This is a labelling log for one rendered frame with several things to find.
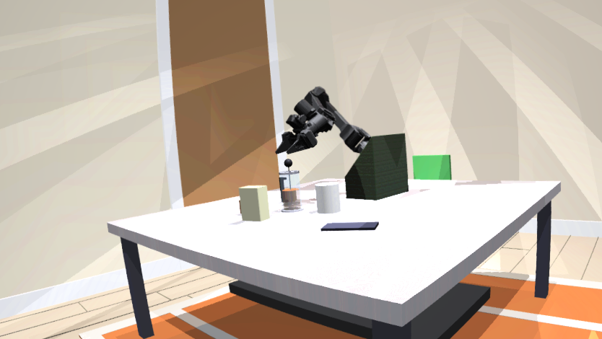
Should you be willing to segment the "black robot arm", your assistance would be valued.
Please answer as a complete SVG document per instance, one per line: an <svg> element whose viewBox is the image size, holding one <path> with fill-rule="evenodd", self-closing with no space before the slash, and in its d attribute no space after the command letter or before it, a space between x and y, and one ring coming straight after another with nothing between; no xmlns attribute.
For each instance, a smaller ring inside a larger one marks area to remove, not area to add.
<svg viewBox="0 0 602 339"><path fill-rule="evenodd" d="M318 127L319 133L328 132L328 130L331 131L333 124L336 124L341 130L340 137L356 153L361 153L367 142L372 138L362 128L348 124L330 103L328 95L322 87L316 87L314 90L309 91L305 98L296 104L294 111L298 115L290 115L286 121L287 124L294 128L293 132L295 129L305 130L307 128L307 124L305 123L307 120L312 121Z"/></svg>

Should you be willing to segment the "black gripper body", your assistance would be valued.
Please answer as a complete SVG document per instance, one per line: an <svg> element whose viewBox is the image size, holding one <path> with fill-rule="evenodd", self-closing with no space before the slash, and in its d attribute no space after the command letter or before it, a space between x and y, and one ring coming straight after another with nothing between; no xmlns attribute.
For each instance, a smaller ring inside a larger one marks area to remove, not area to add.
<svg viewBox="0 0 602 339"><path fill-rule="evenodd" d="M316 137L318 136L319 130L318 127L312 121L308 121L306 122L306 124L307 128L305 130L295 129L295 135L291 131L286 131L282 135L285 135L292 145L297 140L297 134L301 133L310 145L310 148L313 148L317 145L318 140L316 139Z"/></svg>

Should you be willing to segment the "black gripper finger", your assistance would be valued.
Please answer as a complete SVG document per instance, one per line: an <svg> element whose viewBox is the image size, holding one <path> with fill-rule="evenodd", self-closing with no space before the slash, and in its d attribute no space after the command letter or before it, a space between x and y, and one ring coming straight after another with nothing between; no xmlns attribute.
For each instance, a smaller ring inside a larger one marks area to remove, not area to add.
<svg viewBox="0 0 602 339"><path fill-rule="evenodd" d="M286 151L287 154L292 154L298 151L310 149L310 145L305 140L305 137L300 133L297 134L297 140L290 146L290 148Z"/></svg>
<svg viewBox="0 0 602 339"><path fill-rule="evenodd" d="M275 153L280 154L282 152L285 152L290 148L290 146L291 146L291 143L289 142L287 137L285 135L282 135L282 142L279 145L279 147L277 148L277 150L275 151Z"/></svg>

